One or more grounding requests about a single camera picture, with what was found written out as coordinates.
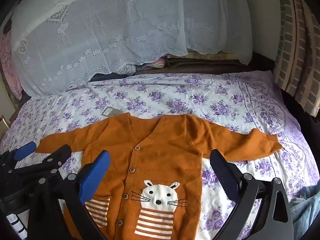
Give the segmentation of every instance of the white stripe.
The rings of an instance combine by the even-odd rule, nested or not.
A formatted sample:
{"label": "white stripe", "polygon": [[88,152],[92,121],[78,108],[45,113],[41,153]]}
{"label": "white stripe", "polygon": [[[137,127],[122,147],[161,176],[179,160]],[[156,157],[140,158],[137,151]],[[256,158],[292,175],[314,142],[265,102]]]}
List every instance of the white stripe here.
{"label": "white stripe", "polygon": [[89,214],[90,214],[92,217],[101,218],[101,219],[103,219],[103,220],[107,221],[107,218],[106,218],[106,217],[99,216],[99,215],[93,214],[93,213],[91,213],[91,212],[89,212]]}
{"label": "white stripe", "polygon": [[154,232],[154,233],[160,233],[160,234],[168,234],[168,235],[172,234],[172,231],[164,231],[164,230],[158,230],[158,229],[153,229],[153,228],[144,228],[141,226],[137,226],[137,229],[149,231],[149,232]]}
{"label": "white stripe", "polygon": [[107,212],[99,211],[99,210],[96,210],[96,209],[93,209],[93,208],[89,208],[89,207],[86,207],[86,208],[87,208],[87,210],[91,210],[91,211],[97,212],[97,213],[102,214],[102,215],[106,215],[107,214]]}
{"label": "white stripe", "polygon": [[141,236],[149,236],[149,237],[152,237],[152,238],[159,238],[159,239],[168,239],[170,240],[171,237],[170,236],[157,236],[157,235],[152,235],[152,234],[147,234],[147,233],[143,233],[143,232],[139,232],[137,230],[135,230],[134,232],[135,234],[137,235],[141,235]]}
{"label": "white stripe", "polygon": [[147,210],[143,210],[143,209],[141,209],[141,213],[145,213],[145,214],[153,215],[153,216],[158,216],[158,217],[173,218],[173,215],[156,213],[156,212],[151,212],[151,211],[147,211]]}
{"label": "white stripe", "polygon": [[166,220],[166,219],[160,219],[160,218],[152,218],[152,217],[146,217],[143,215],[139,215],[139,218],[146,219],[146,220],[151,220],[159,223],[168,223],[168,224],[173,224],[173,220]]}
{"label": "white stripe", "polygon": [[85,204],[88,205],[88,206],[92,206],[92,207],[108,210],[107,207],[98,206],[98,205],[95,205],[95,204],[92,204],[92,203],[89,203],[89,202],[86,202]]}
{"label": "white stripe", "polygon": [[90,201],[98,203],[98,204],[101,204],[101,205],[109,205],[109,202],[102,202],[102,201],[98,201],[98,200],[95,200],[95,199],[92,199]]}
{"label": "white stripe", "polygon": [[98,223],[100,223],[100,224],[102,224],[102,225],[105,225],[105,226],[108,225],[107,223],[102,222],[102,221],[100,221],[100,220],[98,220],[98,219],[93,218],[93,220],[96,221],[96,222],[98,222]]}
{"label": "white stripe", "polygon": [[156,227],[156,228],[168,228],[168,229],[173,228],[172,226],[154,224],[154,223],[149,223],[149,222],[145,222],[145,221],[141,221],[141,220],[138,220],[138,224],[142,224],[142,225],[146,225],[146,226],[150,226],[150,227]]}
{"label": "white stripe", "polygon": [[19,236],[21,239],[27,238],[27,236],[28,236],[27,231],[24,229],[22,232],[20,232],[20,233],[18,234],[18,236]]}
{"label": "white stripe", "polygon": [[23,225],[21,224],[21,222],[19,221],[18,223],[14,224],[12,226],[17,232],[20,231],[21,229],[23,229]]}

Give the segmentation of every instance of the knit sweater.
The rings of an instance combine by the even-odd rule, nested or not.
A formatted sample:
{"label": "knit sweater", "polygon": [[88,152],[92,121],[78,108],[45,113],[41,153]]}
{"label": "knit sweater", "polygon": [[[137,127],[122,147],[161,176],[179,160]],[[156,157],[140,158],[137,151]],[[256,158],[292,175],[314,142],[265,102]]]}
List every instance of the knit sweater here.
{"label": "knit sweater", "polygon": [[[125,113],[49,135],[36,151],[52,153],[64,144],[84,151],[82,166],[102,150],[110,153],[110,167],[85,207],[115,240],[195,239],[202,158],[218,149],[229,162],[255,160],[282,148],[276,135],[258,129],[244,135],[186,114],[140,119]],[[80,239],[67,209],[64,217]]]}

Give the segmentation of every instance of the white cat face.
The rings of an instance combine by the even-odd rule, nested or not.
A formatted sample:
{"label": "white cat face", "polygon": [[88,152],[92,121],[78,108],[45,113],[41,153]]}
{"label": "white cat face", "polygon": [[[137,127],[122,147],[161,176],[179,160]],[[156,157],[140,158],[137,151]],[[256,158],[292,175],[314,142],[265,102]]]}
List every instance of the white cat face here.
{"label": "white cat face", "polygon": [[143,189],[140,203],[142,208],[159,211],[174,212],[178,205],[178,195],[175,191],[180,183],[174,182],[170,186],[156,184],[150,180],[145,180],[146,188]]}

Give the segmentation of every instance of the cardigan sleeve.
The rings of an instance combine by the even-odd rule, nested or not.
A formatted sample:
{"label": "cardigan sleeve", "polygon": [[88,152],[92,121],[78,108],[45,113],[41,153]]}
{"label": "cardigan sleeve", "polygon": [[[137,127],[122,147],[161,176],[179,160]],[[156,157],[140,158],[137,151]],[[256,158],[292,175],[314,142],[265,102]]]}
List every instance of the cardigan sleeve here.
{"label": "cardigan sleeve", "polygon": [[192,115],[186,115],[186,125],[192,145],[204,158],[218,149],[229,162],[250,161],[282,148],[276,134],[268,135],[257,128],[245,135]]}
{"label": "cardigan sleeve", "polygon": [[40,145],[36,149],[38,153],[53,153],[61,146],[68,144],[72,152],[83,151],[89,143],[95,141],[105,130],[109,118],[100,122],[78,128],[71,132],[55,133],[41,139]]}

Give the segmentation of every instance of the clothing tag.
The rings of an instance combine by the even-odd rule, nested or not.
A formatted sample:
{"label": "clothing tag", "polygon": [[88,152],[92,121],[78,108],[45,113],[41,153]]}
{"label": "clothing tag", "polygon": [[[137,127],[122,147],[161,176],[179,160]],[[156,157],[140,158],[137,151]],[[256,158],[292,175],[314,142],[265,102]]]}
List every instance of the clothing tag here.
{"label": "clothing tag", "polygon": [[123,114],[123,111],[116,109],[116,108],[113,108],[113,107],[110,107],[110,106],[107,106],[105,109],[103,109],[101,114],[106,117],[111,117],[111,116],[115,116],[118,114]]}

